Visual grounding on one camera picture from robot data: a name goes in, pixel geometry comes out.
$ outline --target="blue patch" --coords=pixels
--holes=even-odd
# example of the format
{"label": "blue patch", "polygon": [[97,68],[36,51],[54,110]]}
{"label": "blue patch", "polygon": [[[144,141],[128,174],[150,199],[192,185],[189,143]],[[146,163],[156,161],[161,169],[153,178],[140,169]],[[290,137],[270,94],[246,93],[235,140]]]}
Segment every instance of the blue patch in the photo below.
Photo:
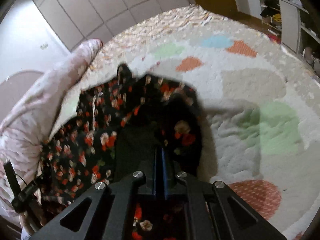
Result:
{"label": "blue patch", "polygon": [[210,38],[203,40],[201,43],[202,47],[207,48],[217,48],[217,49],[224,49],[230,48],[233,45],[233,41],[223,35],[214,35]]}

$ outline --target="yellow object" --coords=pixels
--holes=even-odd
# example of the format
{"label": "yellow object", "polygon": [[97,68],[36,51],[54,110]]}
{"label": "yellow object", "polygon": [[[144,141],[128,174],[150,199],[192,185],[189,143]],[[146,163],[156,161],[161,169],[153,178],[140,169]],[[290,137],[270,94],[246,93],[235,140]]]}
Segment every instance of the yellow object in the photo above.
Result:
{"label": "yellow object", "polygon": [[281,22],[281,14],[280,13],[277,13],[275,15],[273,15],[272,19],[275,21],[275,22]]}

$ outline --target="drawstring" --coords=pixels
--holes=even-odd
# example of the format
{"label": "drawstring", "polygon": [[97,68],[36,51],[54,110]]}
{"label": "drawstring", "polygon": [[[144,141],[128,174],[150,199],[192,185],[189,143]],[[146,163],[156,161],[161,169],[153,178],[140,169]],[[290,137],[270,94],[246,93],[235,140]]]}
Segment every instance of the drawstring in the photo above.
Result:
{"label": "drawstring", "polygon": [[96,103],[96,99],[97,99],[97,96],[95,95],[92,100],[92,111],[93,111],[92,130],[93,130],[93,132],[95,131],[95,124],[96,124],[96,109],[94,106],[94,104]]}

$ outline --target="black floral garment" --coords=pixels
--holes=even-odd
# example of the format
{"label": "black floral garment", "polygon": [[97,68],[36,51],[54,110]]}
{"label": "black floral garment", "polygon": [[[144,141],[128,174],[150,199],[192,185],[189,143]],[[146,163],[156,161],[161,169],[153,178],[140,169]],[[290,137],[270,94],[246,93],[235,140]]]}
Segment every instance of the black floral garment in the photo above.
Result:
{"label": "black floral garment", "polygon": [[117,137],[128,125],[156,124],[163,148],[196,175],[202,149],[198,117],[191,87],[151,74],[136,79],[126,64],[119,65],[115,78],[81,92],[77,116],[43,143],[40,164],[51,174],[41,188],[43,206],[67,206],[92,184],[112,183]]}

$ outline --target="metal screw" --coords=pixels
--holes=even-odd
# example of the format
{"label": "metal screw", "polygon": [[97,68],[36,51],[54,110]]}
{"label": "metal screw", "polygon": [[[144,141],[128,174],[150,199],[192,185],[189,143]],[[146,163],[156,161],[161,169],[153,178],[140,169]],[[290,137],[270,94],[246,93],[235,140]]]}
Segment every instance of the metal screw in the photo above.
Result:
{"label": "metal screw", "polygon": [[96,189],[103,189],[105,186],[106,185],[103,182],[98,182],[96,185],[94,185]]}
{"label": "metal screw", "polygon": [[216,183],[214,184],[217,188],[224,188],[224,182],[223,181],[216,181]]}
{"label": "metal screw", "polygon": [[177,176],[178,176],[179,178],[185,178],[185,177],[187,176],[187,173],[186,173],[185,171],[179,171],[179,172],[177,173]]}
{"label": "metal screw", "polygon": [[135,172],[133,173],[133,176],[134,176],[135,178],[141,178],[141,177],[143,176],[143,172],[142,172],[142,171],[135,171]]}

